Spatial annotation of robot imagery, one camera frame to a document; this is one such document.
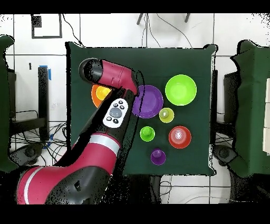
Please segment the green bowl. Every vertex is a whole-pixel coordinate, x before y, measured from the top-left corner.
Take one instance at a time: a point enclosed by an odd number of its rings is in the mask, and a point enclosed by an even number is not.
[[[197,86],[194,80],[184,74],[173,76],[165,87],[167,99],[176,106],[184,106],[191,103],[196,93]]]

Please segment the table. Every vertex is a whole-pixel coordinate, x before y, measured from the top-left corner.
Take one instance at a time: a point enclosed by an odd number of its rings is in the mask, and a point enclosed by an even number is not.
[[[216,52],[214,44],[203,49],[81,48],[72,42],[68,46],[71,60],[71,108],[67,108],[67,113],[71,110],[71,145],[96,110],[91,99],[92,86],[80,78],[78,67],[86,58],[105,59],[140,70],[145,84],[156,86],[163,94],[163,107],[170,107],[175,112],[174,120],[168,124],[162,123],[158,116],[139,119],[124,174],[214,174],[208,166],[211,74]],[[165,96],[166,82],[177,74],[186,74],[197,84],[197,96],[189,105],[175,106]],[[151,142],[140,139],[139,130],[145,125],[156,131]],[[190,145],[183,150],[173,148],[168,141],[170,130],[178,125],[187,127],[192,134]],[[151,152],[156,147],[166,154],[166,162],[162,166],[153,165],[150,160]]]
[[[238,157],[229,163],[240,177],[270,174],[270,156],[263,152],[266,79],[270,78],[270,48],[262,48],[251,41],[238,44],[232,59],[238,66],[241,85],[238,93],[235,150]]]

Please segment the red cup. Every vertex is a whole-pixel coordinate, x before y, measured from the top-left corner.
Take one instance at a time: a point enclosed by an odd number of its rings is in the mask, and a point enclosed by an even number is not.
[[[169,142],[174,148],[186,148],[191,142],[189,129],[183,126],[174,127],[169,134]]]

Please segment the purple cup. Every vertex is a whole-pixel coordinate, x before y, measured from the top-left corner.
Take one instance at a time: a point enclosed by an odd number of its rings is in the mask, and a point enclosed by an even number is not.
[[[151,154],[151,161],[154,165],[160,166],[166,160],[165,153],[159,148],[155,148]]]
[[[139,96],[137,96],[133,103],[132,112],[135,116],[140,118],[152,118],[157,115],[163,107],[163,96],[158,88],[151,85],[139,86]]]

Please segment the purple bowl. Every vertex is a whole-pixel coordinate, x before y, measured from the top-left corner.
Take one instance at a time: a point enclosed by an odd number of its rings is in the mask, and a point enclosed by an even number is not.
[[[141,106],[141,99],[143,96],[143,85],[139,86],[139,96],[135,98],[132,112],[135,116],[140,118],[152,118],[157,115],[163,107],[163,96],[158,88],[151,85],[145,85],[144,97]]]

